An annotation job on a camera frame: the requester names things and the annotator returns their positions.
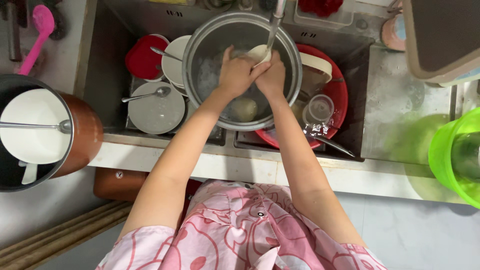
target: floor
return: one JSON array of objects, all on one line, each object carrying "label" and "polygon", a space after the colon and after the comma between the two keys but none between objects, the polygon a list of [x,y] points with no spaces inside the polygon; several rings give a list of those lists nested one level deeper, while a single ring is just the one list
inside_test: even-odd
[{"label": "floor", "polygon": [[[336,193],[370,250],[389,270],[477,270],[480,210],[468,205]],[[123,224],[38,267],[94,269]]]}]

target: hand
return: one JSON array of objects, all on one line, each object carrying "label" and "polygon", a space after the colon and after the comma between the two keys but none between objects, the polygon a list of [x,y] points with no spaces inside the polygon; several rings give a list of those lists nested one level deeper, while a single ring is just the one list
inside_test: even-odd
[{"label": "hand", "polygon": [[260,89],[269,102],[275,98],[285,98],[283,95],[285,66],[280,60],[280,54],[277,50],[272,51],[270,63],[272,66],[255,80],[258,89]]},{"label": "hand", "polygon": [[221,91],[230,100],[243,94],[255,79],[270,67],[270,62],[265,62],[252,70],[255,60],[248,56],[230,59],[233,45],[228,47],[223,54],[222,70],[216,91]]}]

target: pink brush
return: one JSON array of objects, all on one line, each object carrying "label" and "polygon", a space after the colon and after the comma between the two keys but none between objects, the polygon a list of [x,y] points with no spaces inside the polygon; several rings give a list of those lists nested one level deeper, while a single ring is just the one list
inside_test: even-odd
[{"label": "pink brush", "polygon": [[22,67],[20,68],[18,74],[21,75],[28,75],[30,73],[30,70],[40,54],[43,43],[55,29],[55,20],[53,19],[52,12],[44,5],[38,5],[33,9],[33,22],[35,24],[35,28],[40,34],[30,50],[30,53],[28,53],[28,56],[25,58]]}]

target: white countertop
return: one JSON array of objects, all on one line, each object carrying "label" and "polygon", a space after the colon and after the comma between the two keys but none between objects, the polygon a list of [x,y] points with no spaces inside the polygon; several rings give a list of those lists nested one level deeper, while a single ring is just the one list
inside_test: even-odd
[{"label": "white countertop", "polygon": [[[149,172],[163,149],[104,142],[100,152],[89,166]],[[409,199],[465,203],[455,192],[442,186],[436,179],[407,176],[404,164],[386,162],[391,171],[373,172],[358,168],[339,168],[338,164],[318,158],[334,191]],[[192,176],[253,183],[288,185],[283,163],[274,160],[240,158],[203,153]]]}]

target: stainless steel sink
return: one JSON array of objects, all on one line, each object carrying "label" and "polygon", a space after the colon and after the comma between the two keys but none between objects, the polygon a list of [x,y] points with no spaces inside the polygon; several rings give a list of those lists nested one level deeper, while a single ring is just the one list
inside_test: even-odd
[{"label": "stainless steel sink", "polygon": [[[144,134],[129,122],[127,106],[120,100],[129,96],[143,80],[132,80],[125,68],[124,58],[137,38],[143,35],[158,33],[173,40],[191,35],[202,23],[219,14],[205,9],[202,1],[198,2],[196,6],[186,7],[145,0],[98,0],[83,98],[100,116],[106,134],[166,141],[173,137],[173,134]],[[254,12],[269,16],[258,8],[257,1],[254,3]],[[296,24],[292,14],[294,4],[294,1],[287,2],[282,26],[295,42],[320,49],[342,71],[348,87],[348,111],[344,123],[332,139],[351,150],[358,158],[352,159],[325,146],[316,148],[314,152],[318,157],[364,161],[360,152],[370,46],[378,42],[379,29],[385,19],[356,13],[351,26],[336,31],[323,30]],[[127,143],[128,140],[123,137],[120,141]],[[164,145],[151,142],[149,140],[148,145]],[[226,132],[223,129],[212,132],[208,143],[214,146],[225,145]],[[235,132],[232,144],[225,147],[278,152],[278,149],[269,146],[254,132]]]}]

